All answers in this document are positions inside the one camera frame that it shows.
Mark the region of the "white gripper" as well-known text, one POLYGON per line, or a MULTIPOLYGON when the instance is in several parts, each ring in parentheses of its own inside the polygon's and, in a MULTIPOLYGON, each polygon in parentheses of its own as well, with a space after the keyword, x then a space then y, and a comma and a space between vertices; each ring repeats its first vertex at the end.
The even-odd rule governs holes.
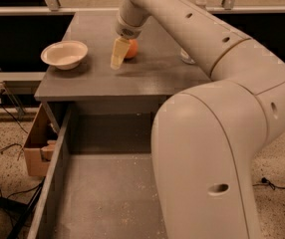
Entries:
POLYGON ((116 21, 116 32, 120 37, 114 41, 111 56, 111 68, 113 70, 117 70, 122 65, 130 49, 131 43, 128 39, 136 39, 140 35, 149 16, 150 13, 147 10, 135 5, 130 0, 123 1, 116 21))

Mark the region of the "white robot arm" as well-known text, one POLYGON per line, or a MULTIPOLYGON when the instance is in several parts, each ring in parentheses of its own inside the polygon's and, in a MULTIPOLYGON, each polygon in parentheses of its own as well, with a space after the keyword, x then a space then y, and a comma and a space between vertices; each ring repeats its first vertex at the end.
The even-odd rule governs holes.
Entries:
POLYGON ((285 63, 187 0, 124 0, 111 66, 121 66, 148 17, 209 83, 158 110, 151 157, 168 239, 262 239, 251 160, 285 130, 285 63))

